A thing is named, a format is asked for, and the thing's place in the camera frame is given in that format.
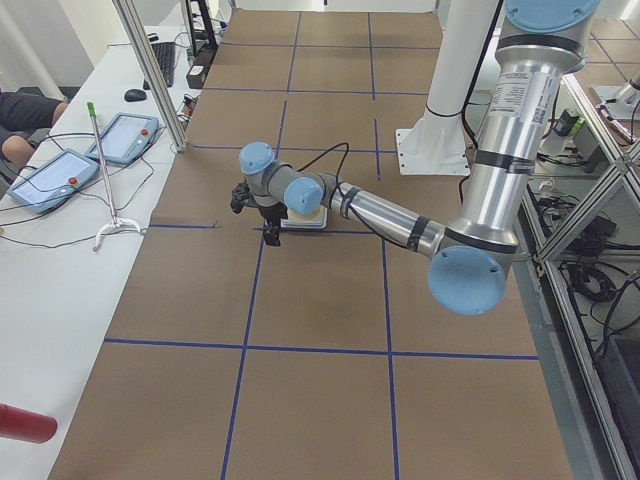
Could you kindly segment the silver blue-capped robot arm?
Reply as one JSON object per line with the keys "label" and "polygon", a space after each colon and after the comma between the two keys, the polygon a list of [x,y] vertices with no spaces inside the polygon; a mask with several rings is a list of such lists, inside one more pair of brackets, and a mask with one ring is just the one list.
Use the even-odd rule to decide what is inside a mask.
{"label": "silver blue-capped robot arm", "polygon": [[335,174],[312,174],[279,161],[263,142],[246,145],[244,181],[234,212],[256,208],[263,238],[279,242],[289,212],[319,207],[355,218],[406,250],[428,256],[433,297],[462,315],[479,315],[503,298],[518,240],[513,226],[561,78],[583,66],[594,1],[509,1],[496,49],[500,74],[479,134],[468,191],[447,224],[396,205]]}

